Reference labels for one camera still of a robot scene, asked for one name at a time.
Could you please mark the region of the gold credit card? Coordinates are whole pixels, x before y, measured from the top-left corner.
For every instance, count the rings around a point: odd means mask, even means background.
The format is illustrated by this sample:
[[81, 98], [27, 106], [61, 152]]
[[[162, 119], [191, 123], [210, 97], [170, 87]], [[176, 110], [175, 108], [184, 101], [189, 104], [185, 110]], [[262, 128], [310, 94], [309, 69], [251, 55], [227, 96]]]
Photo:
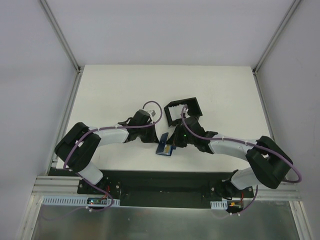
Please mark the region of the gold credit card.
[[165, 147], [164, 147], [163, 153], [166, 154], [166, 155], [170, 155], [172, 153], [172, 146], [166, 144]]

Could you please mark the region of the blue leather card holder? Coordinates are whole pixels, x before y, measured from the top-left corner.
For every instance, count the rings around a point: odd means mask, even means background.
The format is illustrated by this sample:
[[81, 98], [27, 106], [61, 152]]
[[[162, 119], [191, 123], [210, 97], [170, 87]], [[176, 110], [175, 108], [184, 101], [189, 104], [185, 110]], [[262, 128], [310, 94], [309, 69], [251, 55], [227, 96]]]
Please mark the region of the blue leather card holder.
[[167, 155], [167, 154], [163, 153], [164, 148], [167, 145], [168, 136], [169, 136], [168, 132], [163, 133], [161, 135], [161, 138], [159, 140], [159, 143], [158, 143], [158, 146], [157, 146], [157, 149], [156, 149], [156, 152], [155, 152], [157, 155], [170, 157], [172, 155], [173, 151], [177, 148], [176, 146], [172, 146], [172, 152], [171, 152], [170, 155]]

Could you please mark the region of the black card tray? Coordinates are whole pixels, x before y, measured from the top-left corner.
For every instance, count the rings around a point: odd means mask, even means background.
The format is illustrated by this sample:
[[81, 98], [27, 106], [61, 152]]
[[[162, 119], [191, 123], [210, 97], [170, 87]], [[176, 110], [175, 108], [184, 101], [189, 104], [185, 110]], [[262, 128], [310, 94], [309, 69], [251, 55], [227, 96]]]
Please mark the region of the black card tray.
[[197, 120], [203, 115], [196, 97], [171, 101], [164, 107], [164, 113], [169, 127], [181, 124], [181, 115], [184, 118], [195, 117]]

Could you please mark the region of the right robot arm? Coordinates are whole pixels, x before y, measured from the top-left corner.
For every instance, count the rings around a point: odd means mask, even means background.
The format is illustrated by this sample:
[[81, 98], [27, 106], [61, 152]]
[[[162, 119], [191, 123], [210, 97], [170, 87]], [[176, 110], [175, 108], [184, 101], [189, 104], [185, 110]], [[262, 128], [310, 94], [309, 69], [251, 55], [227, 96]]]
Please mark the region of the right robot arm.
[[187, 145], [195, 146], [200, 152], [227, 155], [247, 161], [250, 167], [235, 170], [232, 175], [221, 180], [214, 187], [216, 193], [225, 199], [237, 197], [245, 188], [263, 185], [269, 189], [277, 189], [285, 180], [291, 167], [278, 156], [261, 149], [268, 148], [287, 159], [292, 160], [269, 137], [261, 136], [258, 140], [226, 140], [226, 137], [215, 131], [206, 131], [194, 117], [188, 117], [176, 125], [167, 143], [178, 148]]

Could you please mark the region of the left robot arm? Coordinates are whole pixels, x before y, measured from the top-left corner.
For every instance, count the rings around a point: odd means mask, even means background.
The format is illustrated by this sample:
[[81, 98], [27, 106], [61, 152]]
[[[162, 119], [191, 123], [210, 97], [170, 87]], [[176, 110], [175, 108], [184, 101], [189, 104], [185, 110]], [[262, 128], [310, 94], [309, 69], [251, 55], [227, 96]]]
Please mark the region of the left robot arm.
[[64, 162], [64, 169], [86, 179], [89, 190], [94, 194], [102, 194], [106, 188], [103, 173], [92, 162], [97, 148], [129, 143], [137, 138], [143, 143], [159, 143], [153, 122], [155, 115], [154, 110], [140, 109], [126, 121], [100, 129], [78, 122], [56, 145], [54, 153]]

